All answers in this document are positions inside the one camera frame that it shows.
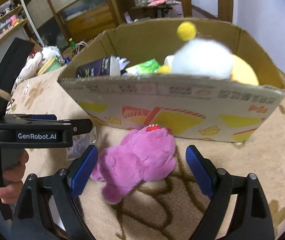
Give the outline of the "person's left hand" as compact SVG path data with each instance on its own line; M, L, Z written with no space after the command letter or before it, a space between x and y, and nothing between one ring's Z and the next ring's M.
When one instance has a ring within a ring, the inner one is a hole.
M23 150L18 164L10 170L3 172L3 178L10 183L5 187L0 187L0 200L3 204L16 204L23 187L23 176L25 165L29 160L29 154Z

